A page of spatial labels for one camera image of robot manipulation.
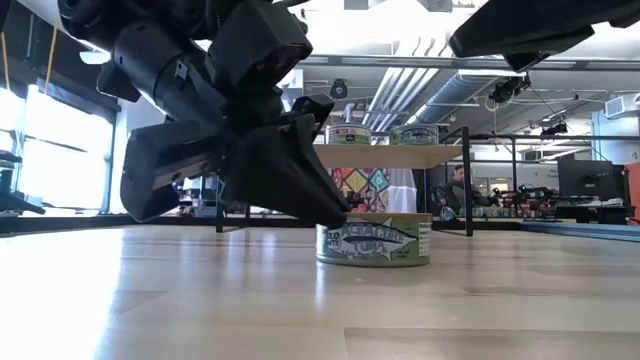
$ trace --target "wooden floor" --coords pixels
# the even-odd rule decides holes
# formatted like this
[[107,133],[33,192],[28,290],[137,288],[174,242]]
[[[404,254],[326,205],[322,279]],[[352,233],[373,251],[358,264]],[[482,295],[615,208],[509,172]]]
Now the wooden floor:
[[436,233],[429,266],[359,269],[314,236],[0,239],[0,359],[640,359],[640,244]]

